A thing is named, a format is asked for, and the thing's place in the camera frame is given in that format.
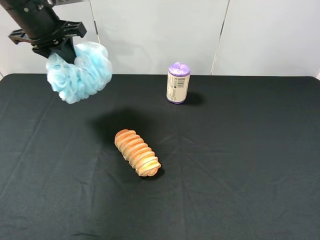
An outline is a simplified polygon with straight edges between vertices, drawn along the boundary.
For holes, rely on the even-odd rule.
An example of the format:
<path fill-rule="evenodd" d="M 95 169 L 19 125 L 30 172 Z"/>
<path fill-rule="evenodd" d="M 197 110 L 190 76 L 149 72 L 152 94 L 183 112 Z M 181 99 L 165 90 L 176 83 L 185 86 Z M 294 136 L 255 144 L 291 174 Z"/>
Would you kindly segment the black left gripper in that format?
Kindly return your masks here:
<path fill-rule="evenodd" d="M 31 44 L 32 51 L 42 57 L 48 59 L 57 54 L 68 64 L 73 64 L 76 58 L 73 37 L 83 38 L 86 33 L 82 22 L 60 20 L 52 32 L 42 37 L 32 39 L 22 29 L 12 31 L 8 37 L 16 45 L 23 42 Z"/>

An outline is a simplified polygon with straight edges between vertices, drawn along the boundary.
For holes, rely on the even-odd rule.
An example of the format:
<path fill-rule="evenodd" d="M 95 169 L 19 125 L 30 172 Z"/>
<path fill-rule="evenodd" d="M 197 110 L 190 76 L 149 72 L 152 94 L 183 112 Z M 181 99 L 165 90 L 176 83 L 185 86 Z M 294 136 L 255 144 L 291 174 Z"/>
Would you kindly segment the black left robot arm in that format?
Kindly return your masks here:
<path fill-rule="evenodd" d="M 20 29 L 8 36 L 16 45 L 29 43 L 32 51 L 49 58 L 59 55 L 69 64 L 76 59 L 73 37 L 83 38 L 87 30 L 82 22 L 61 20 L 54 12 L 55 0 L 1 0 L 0 5 Z"/>

